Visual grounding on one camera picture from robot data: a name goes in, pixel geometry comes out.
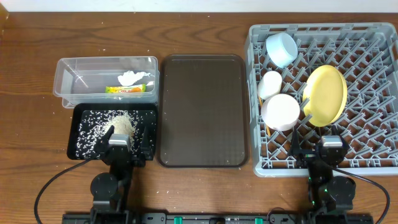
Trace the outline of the wooden chopstick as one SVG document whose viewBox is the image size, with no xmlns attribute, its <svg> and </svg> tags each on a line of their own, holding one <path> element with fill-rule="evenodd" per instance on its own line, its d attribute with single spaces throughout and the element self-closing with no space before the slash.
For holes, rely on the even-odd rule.
<svg viewBox="0 0 398 224">
<path fill-rule="evenodd" d="M 262 106 L 263 106 L 263 101 L 262 101 L 262 98 L 260 96 L 258 96 L 258 100 L 259 100 L 259 105 L 261 107 L 260 108 L 260 112 L 261 112 L 261 109 L 262 109 Z M 267 124 L 265 122 L 264 122 L 264 126 L 265 126 L 265 129 L 266 129 L 267 136 L 270 137 L 271 133 L 270 133 L 269 127 L 267 126 Z"/>
</svg>

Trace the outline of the white tissue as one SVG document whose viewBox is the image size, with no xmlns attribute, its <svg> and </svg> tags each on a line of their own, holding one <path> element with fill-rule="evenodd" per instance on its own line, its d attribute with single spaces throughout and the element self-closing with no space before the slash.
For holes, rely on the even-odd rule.
<svg viewBox="0 0 398 224">
<path fill-rule="evenodd" d="M 134 85 L 139 80 L 143 79 L 144 77 L 149 77 L 150 73 L 146 72 L 137 72 L 134 71 L 127 71 L 124 72 L 122 75 L 118 76 L 118 82 L 122 86 L 131 86 Z"/>
</svg>

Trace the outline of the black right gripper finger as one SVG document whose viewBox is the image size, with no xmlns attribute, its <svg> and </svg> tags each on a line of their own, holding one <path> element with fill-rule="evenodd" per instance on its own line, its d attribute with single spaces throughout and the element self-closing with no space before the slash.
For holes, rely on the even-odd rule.
<svg viewBox="0 0 398 224">
<path fill-rule="evenodd" d="M 297 132 L 297 128 L 294 128 L 292 131 L 292 139 L 290 142 L 290 149 L 288 152 L 288 156 L 297 156 L 300 153 L 300 142 L 299 135 Z"/>
<path fill-rule="evenodd" d="M 349 144 L 345 141 L 345 139 L 341 136 L 338 128 L 333 125 L 331 127 L 332 133 L 332 146 L 333 147 L 342 147 L 343 149 L 349 149 Z"/>
</svg>

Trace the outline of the pink bowl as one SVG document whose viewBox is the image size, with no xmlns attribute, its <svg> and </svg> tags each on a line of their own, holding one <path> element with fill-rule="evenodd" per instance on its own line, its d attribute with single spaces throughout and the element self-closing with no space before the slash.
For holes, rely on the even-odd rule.
<svg viewBox="0 0 398 224">
<path fill-rule="evenodd" d="M 268 98 L 262 105 L 261 117 L 265 124 L 276 131 L 288 131 L 299 120 L 300 106 L 288 94 L 277 94 Z"/>
</svg>

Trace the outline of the yellow plate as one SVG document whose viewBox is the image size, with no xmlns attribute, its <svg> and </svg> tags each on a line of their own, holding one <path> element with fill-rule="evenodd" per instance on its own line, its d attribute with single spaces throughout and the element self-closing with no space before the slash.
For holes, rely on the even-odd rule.
<svg viewBox="0 0 398 224">
<path fill-rule="evenodd" d="M 317 127 L 334 123 L 342 114 L 348 96 L 346 80 L 331 65 L 315 69 L 307 80 L 302 100 L 308 100 L 303 111 L 311 115 L 309 122 Z"/>
</svg>

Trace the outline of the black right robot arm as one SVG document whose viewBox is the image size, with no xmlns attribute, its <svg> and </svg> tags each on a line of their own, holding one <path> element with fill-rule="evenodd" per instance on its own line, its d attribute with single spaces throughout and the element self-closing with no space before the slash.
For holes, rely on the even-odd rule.
<svg viewBox="0 0 398 224">
<path fill-rule="evenodd" d="M 310 149 L 300 146 L 299 132 L 293 129 L 288 155 L 299 168 L 308 170 L 308 199 L 313 205 L 300 223 L 348 223 L 346 212 L 353 209 L 356 184 L 349 177 L 333 175 L 348 149 L 335 126 Z"/>
</svg>

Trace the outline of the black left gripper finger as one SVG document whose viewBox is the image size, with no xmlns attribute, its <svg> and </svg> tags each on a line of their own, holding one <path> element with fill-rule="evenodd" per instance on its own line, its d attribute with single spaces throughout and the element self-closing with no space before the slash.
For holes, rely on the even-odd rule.
<svg viewBox="0 0 398 224">
<path fill-rule="evenodd" d="M 94 145 L 94 152 L 95 157 L 97 159 L 105 159 L 106 156 L 109 154 L 110 144 L 109 140 L 111 136 L 114 134 L 114 126 L 111 125 L 107 132 L 97 140 L 96 144 Z"/>
<path fill-rule="evenodd" d="M 143 153 L 147 161 L 152 161 L 154 157 L 151 145 L 152 144 L 151 144 L 151 138 L 149 136 L 149 128 L 146 126 L 142 134 L 141 152 Z"/>
</svg>

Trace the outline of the pile of rice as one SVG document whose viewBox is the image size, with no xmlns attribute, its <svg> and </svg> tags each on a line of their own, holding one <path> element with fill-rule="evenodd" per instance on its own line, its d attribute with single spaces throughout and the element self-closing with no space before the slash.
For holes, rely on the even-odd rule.
<svg viewBox="0 0 398 224">
<path fill-rule="evenodd" d="M 115 134 L 130 136 L 131 150 L 137 152 L 144 128 L 147 126 L 151 132 L 156 121 L 153 110 L 85 110 L 76 128 L 75 156 L 77 159 L 90 158 L 95 153 L 93 148 L 97 140 L 111 125 Z"/>
</svg>

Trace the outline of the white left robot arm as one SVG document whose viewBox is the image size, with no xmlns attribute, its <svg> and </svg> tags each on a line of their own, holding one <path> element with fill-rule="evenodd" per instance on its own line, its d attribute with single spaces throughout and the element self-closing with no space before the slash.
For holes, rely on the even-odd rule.
<svg viewBox="0 0 398 224">
<path fill-rule="evenodd" d="M 126 208 L 135 167 L 144 167 L 153 159 L 149 128 L 145 127 L 136 152 L 130 147 L 130 136 L 115 134 L 114 126 L 95 144 L 97 156 L 109 166 L 109 172 L 98 174 L 91 182 L 93 207 L 88 223 L 141 223 L 138 212 Z"/>
</svg>

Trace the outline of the white paper cup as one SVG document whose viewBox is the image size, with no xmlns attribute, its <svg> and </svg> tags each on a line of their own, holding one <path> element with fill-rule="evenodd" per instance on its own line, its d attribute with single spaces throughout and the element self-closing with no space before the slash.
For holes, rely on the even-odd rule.
<svg viewBox="0 0 398 224">
<path fill-rule="evenodd" d="M 282 76 L 279 72 L 266 72 L 257 85 L 257 94 L 261 99 L 266 100 L 276 94 L 279 94 L 281 85 Z"/>
</svg>

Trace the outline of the light blue bowl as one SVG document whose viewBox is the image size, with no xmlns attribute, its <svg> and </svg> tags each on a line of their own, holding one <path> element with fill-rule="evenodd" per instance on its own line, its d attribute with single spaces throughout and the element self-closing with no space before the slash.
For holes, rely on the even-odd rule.
<svg viewBox="0 0 398 224">
<path fill-rule="evenodd" d="M 294 39 L 285 32 L 269 36 L 266 50 L 272 62 L 280 68 L 288 67 L 298 56 Z"/>
</svg>

